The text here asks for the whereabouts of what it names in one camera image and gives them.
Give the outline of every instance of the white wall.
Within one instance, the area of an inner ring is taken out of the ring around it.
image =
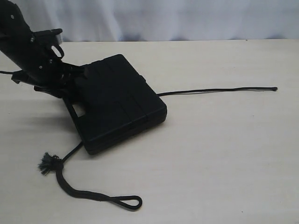
[[[299,0],[12,0],[65,41],[299,38]]]

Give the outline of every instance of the black plastic case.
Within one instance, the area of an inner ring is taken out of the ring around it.
[[[85,114],[64,102],[89,154],[165,121],[165,103],[123,55],[86,65],[86,76],[75,80]]]

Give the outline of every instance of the white curtain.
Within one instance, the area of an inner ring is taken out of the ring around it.
[[[299,0],[11,0],[64,41],[299,38]]]

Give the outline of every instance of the white table surface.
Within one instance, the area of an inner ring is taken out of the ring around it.
[[[299,41],[64,43],[65,62],[122,53],[157,92],[277,86],[277,92],[163,97],[165,123],[65,165],[76,189],[139,195],[137,212],[74,199],[44,152],[80,141],[61,100],[0,76],[1,224],[298,224]],[[0,55],[0,70],[17,70]]]

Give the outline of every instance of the black box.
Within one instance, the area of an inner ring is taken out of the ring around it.
[[[87,79],[77,78],[78,116],[64,98],[89,154],[96,154],[165,121],[167,107],[123,55],[85,65]]]

